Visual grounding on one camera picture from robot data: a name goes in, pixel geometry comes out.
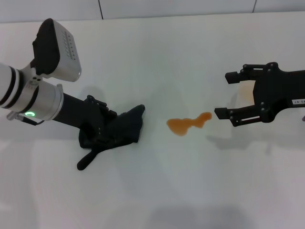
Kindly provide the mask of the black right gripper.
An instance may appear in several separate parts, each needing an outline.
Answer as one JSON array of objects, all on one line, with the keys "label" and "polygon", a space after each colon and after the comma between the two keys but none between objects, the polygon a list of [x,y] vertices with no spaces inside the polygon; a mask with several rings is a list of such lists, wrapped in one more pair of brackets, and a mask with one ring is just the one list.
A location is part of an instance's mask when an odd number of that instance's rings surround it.
[{"label": "black right gripper", "polygon": [[225,78],[229,84],[255,81],[255,105],[214,109],[218,119],[230,120],[234,127],[258,122],[270,123],[282,110],[305,106],[304,70],[285,72],[276,62],[244,64],[240,72],[226,73]]}]

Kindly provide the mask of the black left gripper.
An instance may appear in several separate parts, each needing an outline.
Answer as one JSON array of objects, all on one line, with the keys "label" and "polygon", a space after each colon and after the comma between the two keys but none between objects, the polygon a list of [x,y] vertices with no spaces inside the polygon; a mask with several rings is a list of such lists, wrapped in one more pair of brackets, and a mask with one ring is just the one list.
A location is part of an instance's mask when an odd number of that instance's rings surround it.
[{"label": "black left gripper", "polygon": [[117,113],[110,110],[105,102],[96,100],[92,95],[82,101],[64,94],[63,104],[54,121],[82,130],[90,141],[99,146],[108,146],[112,140],[105,137],[105,118],[113,120]]}]

